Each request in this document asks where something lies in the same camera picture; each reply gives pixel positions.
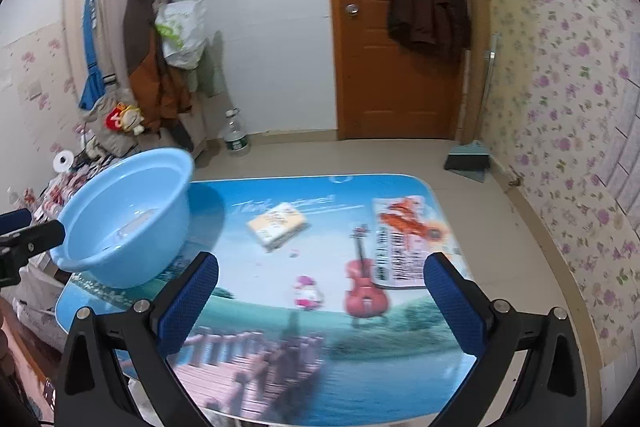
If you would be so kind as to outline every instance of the table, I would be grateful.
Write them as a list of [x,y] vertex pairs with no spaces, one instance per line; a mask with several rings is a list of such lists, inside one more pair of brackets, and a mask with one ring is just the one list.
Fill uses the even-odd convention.
[[[218,286],[169,360],[200,407],[260,423],[389,423],[439,412],[466,377],[475,358],[462,353],[419,273],[432,251],[469,273],[417,178],[193,182],[189,198],[188,240],[173,264],[125,291],[74,274],[56,306],[63,329],[79,307],[100,314],[152,299],[205,250],[218,258]],[[270,250],[249,222],[283,202],[304,223]]]

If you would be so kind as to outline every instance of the blue gripper pad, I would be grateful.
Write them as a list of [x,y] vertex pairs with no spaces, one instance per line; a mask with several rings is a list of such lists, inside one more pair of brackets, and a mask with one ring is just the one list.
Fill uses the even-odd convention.
[[[449,270],[443,266],[444,263],[448,265]],[[425,286],[462,351],[479,358],[484,353],[486,345],[486,322],[461,288],[470,281],[466,281],[441,253],[427,257],[423,274]]]
[[218,261],[212,254],[200,252],[154,299],[159,316],[156,320],[152,317],[151,324],[163,358],[180,351],[217,283]]
[[26,208],[0,214],[0,235],[26,229],[31,224],[31,213]]

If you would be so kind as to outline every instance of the screw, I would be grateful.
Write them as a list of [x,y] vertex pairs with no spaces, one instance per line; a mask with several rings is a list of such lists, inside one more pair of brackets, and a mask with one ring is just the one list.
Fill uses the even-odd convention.
[[498,313],[507,313],[511,309],[511,306],[507,301],[503,301],[502,299],[498,299],[494,302],[494,310]]
[[149,309],[149,306],[151,306],[151,303],[148,300],[140,299],[133,303],[133,311],[136,313],[144,313]]
[[84,308],[80,308],[76,312],[76,317],[78,317],[79,319],[85,319],[89,315],[91,315],[91,310],[89,308],[87,308],[86,306]]
[[564,308],[554,308],[554,315],[556,316],[557,319],[560,319],[561,321],[564,321],[565,318],[568,317],[566,310]]
[[509,186],[510,187],[521,187],[523,181],[524,181],[524,178],[522,176],[518,176],[516,179],[511,180],[509,182]]

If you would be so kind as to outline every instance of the blue cloth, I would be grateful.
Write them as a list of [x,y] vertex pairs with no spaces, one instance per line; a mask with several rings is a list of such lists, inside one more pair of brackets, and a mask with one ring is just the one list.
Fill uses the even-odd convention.
[[80,109],[92,110],[98,99],[104,95],[104,81],[102,72],[98,67],[95,57],[94,32],[96,23],[95,0],[84,0],[84,14],[82,15],[82,36],[84,38],[84,56],[89,75],[84,83],[82,97],[80,98]]

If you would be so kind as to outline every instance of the violin illustration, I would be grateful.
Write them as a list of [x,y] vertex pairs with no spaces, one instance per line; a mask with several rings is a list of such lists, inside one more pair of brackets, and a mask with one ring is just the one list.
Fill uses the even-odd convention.
[[355,261],[349,261],[346,266],[347,277],[353,279],[353,287],[345,294],[344,308],[354,318],[355,325],[358,319],[382,317],[389,308],[389,299],[385,291],[371,281],[371,268],[374,262],[365,257],[362,246],[362,239],[368,232],[366,225],[353,230],[351,237],[356,240],[358,258]]

